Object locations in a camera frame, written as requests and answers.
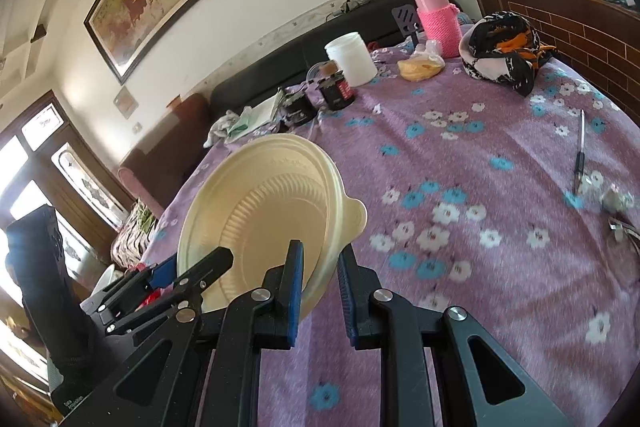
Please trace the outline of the purple frame eyeglasses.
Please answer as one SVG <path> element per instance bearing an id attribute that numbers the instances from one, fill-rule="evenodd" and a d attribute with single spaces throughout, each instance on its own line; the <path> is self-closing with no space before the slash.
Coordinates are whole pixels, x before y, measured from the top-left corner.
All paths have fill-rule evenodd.
<path id="1" fill-rule="evenodd" d="M 621 242 L 623 239 L 628 239 L 634 248 L 639 248 L 640 233 L 633 225 L 626 221 L 609 217 L 608 227 L 614 233 L 614 239 L 616 239 L 617 242 Z"/>

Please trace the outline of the black orange patterned hat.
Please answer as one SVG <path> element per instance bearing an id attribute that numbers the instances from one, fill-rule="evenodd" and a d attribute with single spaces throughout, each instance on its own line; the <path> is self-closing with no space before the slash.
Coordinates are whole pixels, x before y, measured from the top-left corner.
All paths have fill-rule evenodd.
<path id="1" fill-rule="evenodd" d="M 545 44 L 529 20 L 510 11 L 479 20 L 459 42 L 465 72 L 477 80 L 497 83 L 529 96 L 541 67 L 555 47 Z"/>

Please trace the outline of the black battery box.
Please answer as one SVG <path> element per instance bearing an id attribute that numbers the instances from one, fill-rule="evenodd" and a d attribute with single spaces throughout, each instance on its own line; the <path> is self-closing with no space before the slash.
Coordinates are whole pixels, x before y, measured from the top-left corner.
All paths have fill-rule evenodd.
<path id="1" fill-rule="evenodd" d="M 284 123 L 289 128 L 297 128 L 308 124 L 318 115 L 318 109 L 311 102 L 307 90 L 303 87 L 285 92 L 280 105 Z"/>

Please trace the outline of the silver ballpoint pen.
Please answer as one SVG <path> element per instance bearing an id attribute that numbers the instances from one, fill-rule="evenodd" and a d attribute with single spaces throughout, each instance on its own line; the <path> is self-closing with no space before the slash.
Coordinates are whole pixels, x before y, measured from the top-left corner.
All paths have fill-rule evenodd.
<path id="1" fill-rule="evenodd" d="M 585 137 L 586 137 L 586 115 L 582 109 L 579 113 L 579 132 L 577 143 L 577 154 L 574 165 L 574 179 L 572 192 L 574 195 L 578 194 L 580 184 L 582 183 L 582 176 L 584 175 L 585 166 Z"/>

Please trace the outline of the large red glass plate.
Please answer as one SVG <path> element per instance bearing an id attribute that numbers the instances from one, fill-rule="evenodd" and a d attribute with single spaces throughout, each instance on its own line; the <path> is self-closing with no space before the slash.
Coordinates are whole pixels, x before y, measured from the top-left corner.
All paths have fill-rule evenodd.
<path id="1" fill-rule="evenodd" d="M 151 273 L 151 278 L 149 280 L 150 288 L 146 291 L 145 298 L 142 300 L 142 303 L 138 306 L 139 309 L 149 306 L 150 303 L 160 298 L 162 295 L 162 286 L 160 286 L 160 282 L 162 281 L 162 273 L 158 271 L 157 268 L 154 268 Z"/>

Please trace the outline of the white deep foam bowl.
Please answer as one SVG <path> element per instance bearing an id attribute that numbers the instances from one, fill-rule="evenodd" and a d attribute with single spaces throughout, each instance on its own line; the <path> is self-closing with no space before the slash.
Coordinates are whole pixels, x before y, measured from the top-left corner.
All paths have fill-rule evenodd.
<path id="1" fill-rule="evenodd" d="M 99 291 L 104 291 L 108 285 L 114 283 L 115 281 L 121 279 L 124 276 L 124 272 L 120 271 L 115 263 L 109 265 L 103 273 L 100 275 L 99 280 L 96 281 L 96 286 L 94 286 L 91 291 L 91 295 L 96 295 Z"/>

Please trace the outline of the black red jar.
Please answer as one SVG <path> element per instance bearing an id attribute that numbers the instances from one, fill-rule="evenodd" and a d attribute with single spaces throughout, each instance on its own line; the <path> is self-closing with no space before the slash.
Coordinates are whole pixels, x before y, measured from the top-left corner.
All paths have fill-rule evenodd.
<path id="1" fill-rule="evenodd" d="M 355 101 L 355 92 L 349 87 L 343 71 L 338 68 L 334 61 L 323 64 L 319 72 L 318 88 L 329 109 L 336 112 Z"/>

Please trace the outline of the pink knitted thermos bottle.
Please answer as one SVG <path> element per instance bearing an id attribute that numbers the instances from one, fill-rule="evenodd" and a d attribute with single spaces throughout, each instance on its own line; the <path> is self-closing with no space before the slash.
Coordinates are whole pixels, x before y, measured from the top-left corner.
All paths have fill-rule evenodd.
<path id="1" fill-rule="evenodd" d="M 459 55 L 462 39 L 458 8 L 449 0 L 414 0 L 416 12 L 428 40 L 437 40 L 442 45 L 442 57 Z"/>

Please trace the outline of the patterned bed blanket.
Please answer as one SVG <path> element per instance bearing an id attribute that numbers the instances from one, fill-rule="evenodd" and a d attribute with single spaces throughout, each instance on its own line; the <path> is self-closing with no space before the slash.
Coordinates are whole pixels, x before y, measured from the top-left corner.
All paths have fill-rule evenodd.
<path id="1" fill-rule="evenodd" d="M 111 260 L 120 271 L 135 267 L 152 241 L 158 219 L 138 200 L 111 246 Z"/>

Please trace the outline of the bread in plastic bag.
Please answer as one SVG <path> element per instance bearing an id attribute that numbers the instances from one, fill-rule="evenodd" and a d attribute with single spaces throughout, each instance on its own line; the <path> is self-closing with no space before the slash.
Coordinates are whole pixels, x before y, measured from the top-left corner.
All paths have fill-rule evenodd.
<path id="1" fill-rule="evenodd" d="M 399 75 L 407 81 L 418 82 L 431 79 L 445 68 L 442 44 L 438 40 L 419 42 L 413 54 L 397 63 Z"/>

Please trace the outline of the white crumpled cloth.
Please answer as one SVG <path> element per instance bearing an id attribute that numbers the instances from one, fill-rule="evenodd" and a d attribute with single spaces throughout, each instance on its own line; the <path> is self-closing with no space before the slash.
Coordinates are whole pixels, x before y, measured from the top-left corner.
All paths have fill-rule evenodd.
<path id="1" fill-rule="evenodd" d="M 220 141 L 231 143 L 233 140 L 241 138 L 250 127 L 250 115 L 252 115 L 250 107 L 245 107 L 241 114 L 227 110 L 209 128 L 203 147 L 211 148 Z"/>

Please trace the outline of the purple floral tablecloth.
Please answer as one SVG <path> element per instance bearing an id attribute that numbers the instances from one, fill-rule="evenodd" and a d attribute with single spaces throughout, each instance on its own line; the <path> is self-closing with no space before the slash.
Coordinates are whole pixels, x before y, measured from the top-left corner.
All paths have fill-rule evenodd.
<path id="1" fill-rule="evenodd" d="M 639 362 L 637 251 L 601 206 L 617 187 L 639 218 L 638 126 L 559 61 L 525 98 L 459 60 L 403 80 L 403 56 L 375 54 L 378 77 L 352 105 L 299 129 L 367 207 L 358 261 L 416 305 L 465 307 L 573 424 L 600 424 Z"/>

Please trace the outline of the wooden glass door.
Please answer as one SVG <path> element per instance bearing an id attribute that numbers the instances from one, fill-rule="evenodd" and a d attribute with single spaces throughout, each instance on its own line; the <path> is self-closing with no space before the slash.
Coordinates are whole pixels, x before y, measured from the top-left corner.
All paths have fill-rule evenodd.
<path id="1" fill-rule="evenodd" d="M 49 91 L 1 128 L 1 228 L 42 205 L 54 208 L 66 269 L 89 297 L 134 198 L 81 138 Z"/>

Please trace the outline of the cream bowl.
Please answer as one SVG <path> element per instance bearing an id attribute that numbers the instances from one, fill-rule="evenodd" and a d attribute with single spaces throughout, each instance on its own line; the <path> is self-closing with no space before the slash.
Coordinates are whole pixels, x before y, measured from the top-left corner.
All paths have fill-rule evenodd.
<path id="1" fill-rule="evenodd" d="M 230 249 L 232 268 L 203 294 L 204 311 L 215 311 L 258 287 L 298 239 L 306 317 L 326 292 L 338 255 L 367 221 L 366 206 L 346 194 L 321 147 L 295 134 L 265 136 L 228 156 L 201 186 L 183 222 L 177 270 L 186 272 L 217 247 Z"/>

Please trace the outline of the small wall plaque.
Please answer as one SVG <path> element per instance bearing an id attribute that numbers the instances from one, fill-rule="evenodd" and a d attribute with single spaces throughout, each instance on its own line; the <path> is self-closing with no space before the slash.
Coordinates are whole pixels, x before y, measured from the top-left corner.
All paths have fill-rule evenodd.
<path id="1" fill-rule="evenodd" d="M 119 114 L 125 119 L 129 119 L 139 107 L 137 100 L 132 96 L 126 86 L 122 86 L 122 89 L 118 91 L 113 103 L 119 111 Z"/>

